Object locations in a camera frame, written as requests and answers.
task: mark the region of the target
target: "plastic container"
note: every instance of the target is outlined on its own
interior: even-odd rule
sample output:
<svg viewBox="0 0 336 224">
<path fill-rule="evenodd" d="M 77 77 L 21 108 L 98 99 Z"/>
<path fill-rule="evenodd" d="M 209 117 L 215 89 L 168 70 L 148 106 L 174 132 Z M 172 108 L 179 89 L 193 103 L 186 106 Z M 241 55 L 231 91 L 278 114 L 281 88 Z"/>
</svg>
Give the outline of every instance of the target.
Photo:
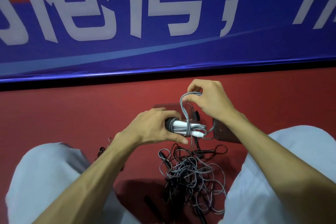
<svg viewBox="0 0 336 224">
<path fill-rule="evenodd" d="M 171 111 L 171 110 L 172 111 L 177 111 L 181 115 L 182 121 L 185 121 L 185 122 L 187 121 L 187 118 L 183 114 L 182 109 L 181 109 L 181 105 L 179 103 L 158 104 L 158 105 L 153 106 L 153 108 L 159 108 L 159 107 L 164 107 L 164 108 L 166 108 L 167 111 Z M 187 111 L 190 123 L 197 123 L 200 120 L 198 112 L 195 112 L 195 109 L 194 109 L 194 107 L 191 103 L 183 102 L 183 107 Z"/>
<path fill-rule="evenodd" d="M 219 141 L 241 143 L 234 133 L 222 122 L 216 120 L 213 137 Z"/>
</svg>

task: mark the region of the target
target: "red mat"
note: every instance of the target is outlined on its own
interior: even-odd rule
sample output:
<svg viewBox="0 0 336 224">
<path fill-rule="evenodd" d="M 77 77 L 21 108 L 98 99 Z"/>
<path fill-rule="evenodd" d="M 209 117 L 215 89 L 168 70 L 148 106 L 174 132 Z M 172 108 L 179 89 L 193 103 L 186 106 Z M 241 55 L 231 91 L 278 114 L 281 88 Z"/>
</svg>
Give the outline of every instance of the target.
<svg viewBox="0 0 336 224">
<path fill-rule="evenodd" d="M 266 133 L 300 124 L 313 125 L 336 137 L 336 68 L 211 76 L 222 82 L 235 107 Z M 154 104 L 176 103 L 192 78 L 132 82 L 101 86 L 25 90 L 0 93 L 0 223 L 6 223 L 4 197 L 15 166 L 34 146 L 66 142 L 94 160 L 140 112 Z M 201 120 L 210 125 L 201 112 Z M 213 148 L 219 141 L 202 141 Z M 157 152 L 161 143 L 139 147 L 120 173 L 115 188 L 120 200 L 143 223 L 156 223 L 143 202 L 145 194 L 161 205 L 162 175 Z M 225 143 L 229 151 L 217 156 L 229 189 L 246 156 L 242 145 Z M 221 216 L 208 215 L 208 223 Z M 186 219 L 198 223 L 189 211 Z"/>
</svg>

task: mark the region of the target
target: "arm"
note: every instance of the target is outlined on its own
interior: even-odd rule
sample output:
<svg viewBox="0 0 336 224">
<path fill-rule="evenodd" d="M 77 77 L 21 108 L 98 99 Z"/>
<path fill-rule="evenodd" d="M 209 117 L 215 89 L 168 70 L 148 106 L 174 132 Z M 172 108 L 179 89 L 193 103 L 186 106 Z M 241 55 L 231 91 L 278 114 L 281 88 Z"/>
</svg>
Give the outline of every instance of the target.
<svg viewBox="0 0 336 224">
<path fill-rule="evenodd" d="M 336 184 L 256 128 L 239 113 L 220 82 L 194 80 L 187 95 L 205 113 L 220 120 L 239 138 L 283 205 L 302 223 L 336 223 Z"/>
<path fill-rule="evenodd" d="M 99 159 L 61 193 L 34 224 L 94 223 L 119 171 L 137 146 L 165 140 L 188 143 L 183 136 L 165 129 L 164 121 L 169 117 L 181 118 L 179 113 L 165 111 L 164 108 L 139 114 L 124 131 L 115 136 Z"/>
</svg>

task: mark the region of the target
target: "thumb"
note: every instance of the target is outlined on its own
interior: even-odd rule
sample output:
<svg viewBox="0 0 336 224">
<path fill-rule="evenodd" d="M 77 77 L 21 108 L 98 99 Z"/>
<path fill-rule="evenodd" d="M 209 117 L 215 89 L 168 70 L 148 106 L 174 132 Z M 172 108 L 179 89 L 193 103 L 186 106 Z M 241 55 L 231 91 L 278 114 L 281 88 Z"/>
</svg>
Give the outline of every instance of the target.
<svg viewBox="0 0 336 224">
<path fill-rule="evenodd" d="M 195 94 L 189 94 L 189 95 L 186 95 L 182 98 L 182 101 L 185 102 L 185 101 L 189 101 L 189 102 L 194 102 L 197 104 L 198 100 L 199 100 L 200 96 L 198 95 L 195 95 Z"/>
<path fill-rule="evenodd" d="M 171 133 L 171 132 L 168 132 L 167 140 L 177 142 L 177 143 L 181 143 L 181 144 L 188 144 L 187 138 L 185 138 L 184 136 L 182 136 L 180 134 Z"/>
</svg>

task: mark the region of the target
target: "light blue pants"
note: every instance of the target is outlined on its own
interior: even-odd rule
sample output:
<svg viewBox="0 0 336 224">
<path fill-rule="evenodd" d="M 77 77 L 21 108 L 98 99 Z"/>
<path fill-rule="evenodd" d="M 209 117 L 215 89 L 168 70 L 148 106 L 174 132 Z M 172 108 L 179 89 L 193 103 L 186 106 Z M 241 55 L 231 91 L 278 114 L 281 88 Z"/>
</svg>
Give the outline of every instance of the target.
<svg viewBox="0 0 336 224">
<path fill-rule="evenodd" d="M 336 182 L 336 142 L 325 131 L 297 126 L 270 136 Z M 6 196 L 10 224 L 31 224 L 90 166 L 80 150 L 64 144 L 44 144 L 25 154 L 15 169 Z M 109 195 L 98 223 L 138 224 L 139 221 Z M 263 173 L 248 154 L 225 201 L 220 224 L 295 223 L 281 205 Z"/>
</svg>

